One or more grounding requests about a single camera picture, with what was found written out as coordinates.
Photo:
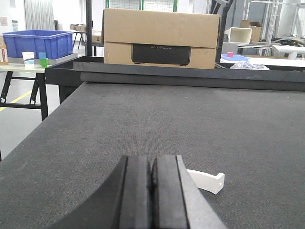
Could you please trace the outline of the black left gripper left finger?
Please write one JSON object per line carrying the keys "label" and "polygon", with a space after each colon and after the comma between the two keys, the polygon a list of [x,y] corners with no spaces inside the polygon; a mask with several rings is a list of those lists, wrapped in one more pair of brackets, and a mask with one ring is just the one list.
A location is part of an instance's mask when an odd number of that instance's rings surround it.
{"label": "black left gripper left finger", "polygon": [[52,229],[149,229],[150,166],[145,156],[122,156],[107,179]]}

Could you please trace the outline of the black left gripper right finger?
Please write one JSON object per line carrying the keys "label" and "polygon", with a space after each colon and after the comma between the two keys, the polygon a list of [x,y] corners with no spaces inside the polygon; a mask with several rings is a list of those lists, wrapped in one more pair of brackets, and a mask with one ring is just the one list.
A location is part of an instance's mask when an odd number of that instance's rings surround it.
{"label": "black left gripper right finger", "polygon": [[158,156],[152,167],[155,229],[224,229],[188,174],[180,155]]}

